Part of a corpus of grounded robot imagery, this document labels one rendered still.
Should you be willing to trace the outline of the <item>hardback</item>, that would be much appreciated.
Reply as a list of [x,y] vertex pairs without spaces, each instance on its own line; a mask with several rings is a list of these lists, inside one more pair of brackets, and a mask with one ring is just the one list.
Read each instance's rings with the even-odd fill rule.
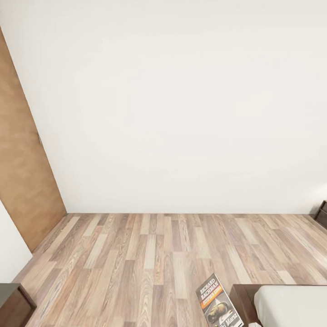
[[209,327],[245,326],[216,274],[213,273],[195,292]]

